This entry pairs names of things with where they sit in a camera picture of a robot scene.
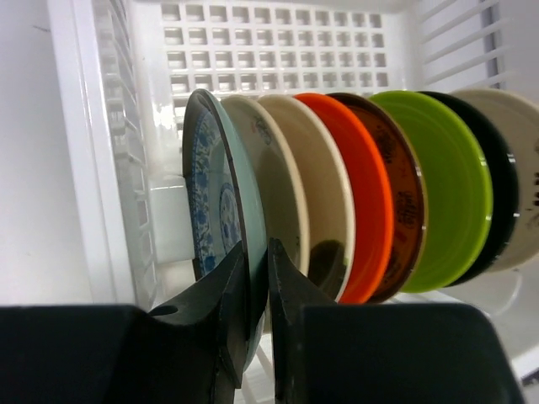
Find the orange plate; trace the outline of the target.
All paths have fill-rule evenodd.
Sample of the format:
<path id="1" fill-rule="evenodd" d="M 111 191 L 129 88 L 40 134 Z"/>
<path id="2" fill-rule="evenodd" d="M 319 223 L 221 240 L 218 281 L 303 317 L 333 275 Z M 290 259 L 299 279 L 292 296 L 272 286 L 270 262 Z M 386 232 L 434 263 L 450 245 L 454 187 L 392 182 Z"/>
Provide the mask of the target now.
<path id="1" fill-rule="evenodd" d="M 381 285 L 394 236 L 392 189 L 382 155 L 360 116 L 343 102 L 321 93 L 295 96 L 328 128 L 349 176 L 355 205 L 355 254 L 339 302 L 364 304 Z"/>

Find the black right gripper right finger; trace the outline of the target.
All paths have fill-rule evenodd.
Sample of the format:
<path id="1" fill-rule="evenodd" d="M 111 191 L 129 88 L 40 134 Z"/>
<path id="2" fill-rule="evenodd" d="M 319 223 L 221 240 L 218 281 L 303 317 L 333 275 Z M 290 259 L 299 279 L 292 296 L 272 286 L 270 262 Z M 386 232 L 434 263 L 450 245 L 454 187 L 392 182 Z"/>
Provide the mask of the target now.
<path id="1" fill-rule="evenodd" d="M 307 358 L 303 312 L 330 300 L 291 261 L 281 240 L 268 244 L 269 306 L 277 403 L 307 403 Z"/>

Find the lime green plate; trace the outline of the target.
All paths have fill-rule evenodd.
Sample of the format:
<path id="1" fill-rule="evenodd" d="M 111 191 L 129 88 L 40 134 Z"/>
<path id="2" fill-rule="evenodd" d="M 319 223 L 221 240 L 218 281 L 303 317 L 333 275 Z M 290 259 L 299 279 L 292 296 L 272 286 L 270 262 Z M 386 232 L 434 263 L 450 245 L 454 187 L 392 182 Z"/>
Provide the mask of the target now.
<path id="1" fill-rule="evenodd" d="M 427 94 L 391 90 L 370 99 L 403 130 L 426 187 L 426 245 L 402 291 L 444 288 L 471 268 L 488 238 L 494 192 L 483 150 L 465 121 Z"/>

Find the blue patterned plate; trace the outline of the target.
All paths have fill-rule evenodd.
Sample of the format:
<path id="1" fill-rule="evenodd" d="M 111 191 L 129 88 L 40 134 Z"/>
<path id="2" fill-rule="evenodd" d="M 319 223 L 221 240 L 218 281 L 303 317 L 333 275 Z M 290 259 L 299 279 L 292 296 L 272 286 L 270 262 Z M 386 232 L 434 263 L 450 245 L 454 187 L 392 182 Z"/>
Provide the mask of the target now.
<path id="1" fill-rule="evenodd" d="M 221 102 L 199 88 L 187 102 L 182 173 L 189 196 L 195 273 L 202 278 L 240 246 L 248 271 L 251 363 L 262 336 L 267 237 L 259 186 L 245 145 Z"/>

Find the brown patterned plate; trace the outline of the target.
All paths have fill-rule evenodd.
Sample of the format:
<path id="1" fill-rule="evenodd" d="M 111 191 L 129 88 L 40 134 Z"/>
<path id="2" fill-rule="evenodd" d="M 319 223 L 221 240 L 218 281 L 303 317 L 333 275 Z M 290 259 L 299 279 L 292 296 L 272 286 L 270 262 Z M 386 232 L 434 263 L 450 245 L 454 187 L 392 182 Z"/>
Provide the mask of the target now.
<path id="1" fill-rule="evenodd" d="M 381 284 L 369 299 L 382 303 L 411 278 L 424 251 L 429 218 L 424 178 L 407 136 L 385 109 L 353 93 L 330 96 L 350 109 L 369 131 L 391 184 L 395 215 L 391 257 Z"/>

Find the cream floral plate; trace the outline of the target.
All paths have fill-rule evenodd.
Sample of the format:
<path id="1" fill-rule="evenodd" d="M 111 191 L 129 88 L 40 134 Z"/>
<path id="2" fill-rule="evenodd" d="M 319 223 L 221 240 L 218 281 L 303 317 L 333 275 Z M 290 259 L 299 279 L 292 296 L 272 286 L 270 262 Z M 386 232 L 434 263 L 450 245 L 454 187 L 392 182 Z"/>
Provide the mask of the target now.
<path id="1" fill-rule="evenodd" d="M 296 160 L 280 125 L 259 102 L 239 94 L 221 101 L 253 166 L 268 238 L 281 240 L 288 257 L 308 274 L 310 223 Z"/>

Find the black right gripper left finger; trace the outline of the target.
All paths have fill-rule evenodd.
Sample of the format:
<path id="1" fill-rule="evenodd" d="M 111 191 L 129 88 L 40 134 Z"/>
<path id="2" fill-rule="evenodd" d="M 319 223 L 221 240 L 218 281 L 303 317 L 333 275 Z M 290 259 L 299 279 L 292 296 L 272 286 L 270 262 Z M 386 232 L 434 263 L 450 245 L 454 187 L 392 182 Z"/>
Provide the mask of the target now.
<path id="1" fill-rule="evenodd" d="M 174 330 L 159 344 L 167 403 L 232 403 L 242 384 L 249 335 L 248 265 L 237 243 L 209 274 L 153 308 Z"/>

